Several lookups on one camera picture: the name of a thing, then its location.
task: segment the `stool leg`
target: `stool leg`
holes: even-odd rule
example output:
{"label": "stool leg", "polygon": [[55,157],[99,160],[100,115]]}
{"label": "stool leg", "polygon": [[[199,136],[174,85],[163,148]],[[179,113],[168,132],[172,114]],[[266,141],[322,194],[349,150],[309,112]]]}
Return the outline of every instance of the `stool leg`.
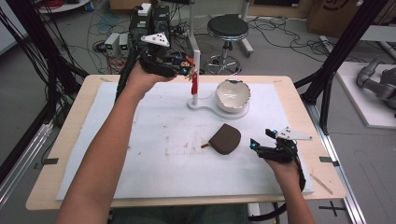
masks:
{"label": "stool leg", "polygon": [[[236,75],[241,72],[242,69],[240,63],[234,57],[228,56],[228,49],[230,49],[231,47],[231,42],[225,41],[221,51],[221,55],[212,56],[206,62],[206,69],[209,70],[210,73],[220,75],[222,71],[228,71],[230,75]],[[235,69],[230,69],[229,66],[234,64],[236,65]]]}

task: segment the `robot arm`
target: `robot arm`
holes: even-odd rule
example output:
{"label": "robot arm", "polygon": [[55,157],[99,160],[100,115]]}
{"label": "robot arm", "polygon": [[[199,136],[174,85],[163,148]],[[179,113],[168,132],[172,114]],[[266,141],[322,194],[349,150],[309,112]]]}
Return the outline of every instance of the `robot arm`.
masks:
{"label": "robot arm", "polygon": [[374,92],[379,99],[392,100],[396,94],[395,86],[391,84],[396,83],[396,68],[384,71],[379,83],[371,80],[371,76],[380,63],[382,62],[379,59],[373,59],[370,64],[363,67],[356,83],[359,87]]}

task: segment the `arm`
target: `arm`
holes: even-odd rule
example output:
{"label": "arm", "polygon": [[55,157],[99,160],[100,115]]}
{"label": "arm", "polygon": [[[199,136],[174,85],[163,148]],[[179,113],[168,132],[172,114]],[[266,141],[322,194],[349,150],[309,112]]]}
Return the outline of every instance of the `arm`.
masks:
{"label": "arm", "polygon": [[93,138],[67,191],[57,223],[106,223],[128,149],[134,112],[156,82],[169,78],[145,73],[138,64]]}
{"label": "arm", "polygon": [[274,170],[275,177],[282,189],[288,209],[288,221],[291,224],[315,223],[314,217],[309,210],[299,186],[299,174],[294,162],[278,163],[276,161],[266,162]]}

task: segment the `white bowl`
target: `white bowl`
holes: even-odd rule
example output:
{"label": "white bowl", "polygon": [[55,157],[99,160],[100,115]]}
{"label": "white bowl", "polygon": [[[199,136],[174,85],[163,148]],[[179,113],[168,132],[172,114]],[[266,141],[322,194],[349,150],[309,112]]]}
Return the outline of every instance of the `white bowl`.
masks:
{"label": "white bowl", "polygon": [[216,88],[216,104],[229,113],[241,112],[250,100],[250,88],[237,79],[227,79]]}

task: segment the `wooden tabletop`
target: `wooden tabletop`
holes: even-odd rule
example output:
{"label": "wooden tabletop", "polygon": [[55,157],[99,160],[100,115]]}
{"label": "wooden tabletop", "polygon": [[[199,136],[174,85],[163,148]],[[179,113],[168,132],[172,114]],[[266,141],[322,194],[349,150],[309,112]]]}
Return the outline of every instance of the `wooden tabletop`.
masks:
{"label": "wooden tabletop", "polygon": [[[57,164],[45,165],[27,200],[29,210],[59,209],[62,201],[55,200],[70,153],[78,140],[79,131],[92,106],[97,90],[103,82],[117,82],[120,76],[91,75],[86,77],[78,97],[62,127],[57,140],[49,154],[49,158],[59,158]],[[305,165],[314,183],[315,192],[306,194],[307,200],[341,199],[346,191],[338,174],[330,162],[321,162],[319,157],[328,157],[311,118],[307,114],[300,95],[294,88],[289,77],[270,76],[200,76],[202,83],[220,83],[227,78],[238,78],[246,83],[274,83],[283,105],[290,127],[294,130],[313,136],[312,141],[300,141],[299,146]],[[184,77],[177,77],[173,82],[188,82]],[[124,199],[114,200],[112,207],[155,206],[155,205],[187,205],[212,203],[257,203],[283,201],[281,196],[248,195],[248,196],[216,196],[194,198],[158,198],[158,199]]]}

